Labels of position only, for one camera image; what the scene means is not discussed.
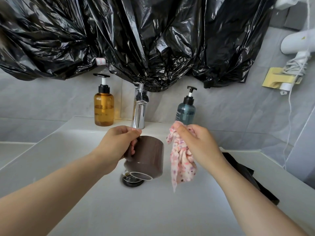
hand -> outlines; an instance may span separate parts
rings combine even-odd
[[[100,144],[90,153],[101,161],[104,175],[116,168],[130,144],[131,154],[135,153],[134,146],[141,133],[140,129],[127,126],[112,127],[108,130]]]
[[[208,129],[199,125],[191,124],[187,127],[195,131],[193,136],[183,125],[174,123],[174,128],[185,141],[195,160],[206,170],[211,171],[218,164],[226,164],[221,150]]]

shampoo bottle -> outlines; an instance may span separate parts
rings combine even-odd
[[[196,108],[193,105],[194,98],[192,97],[192,91],[197,90],[197,88],[187,86],[187,89],[189,89],[189,95],[184,98],[183,103],[178,105],[175,117],[176,121],[180,121],[185,125],[192,124],[196,112]]]
[[[99,92],[94,96],[94,122],[98,126],[110,126],[114,123],[114,96],[106,84],[109,75],[93,74],[102,77]]]

yellow wall holder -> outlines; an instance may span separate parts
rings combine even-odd
[[[269,88],[280,88],[282,83],[293,83],[295,75],[282,74],[282,68],[272,67],[269,69],[262,86]],[[295,84],[300,84],[302,78],[298,78]]]

pink cloth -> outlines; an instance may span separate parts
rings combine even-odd
[[[179,123],[185,126],[192,135],[196,135],[191,127],[187,127],[182,122]],[[173,139],[174,143],[170,158],[172,185],[175,192],[177,184],[191,181],[194,178],[197,166],[194,163],[193,155],[191,154],[188,146],[172,126],[169,129],[169,135],[166,138],[167,143],[170,144]]]

brown mug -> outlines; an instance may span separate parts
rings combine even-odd
[[[142,179],[152,180],[163,174],[164,144],[151,136],[140,136],[135,145],[135,154],[131,154],[131,146],[125,152],[125,168],[129,174]]]

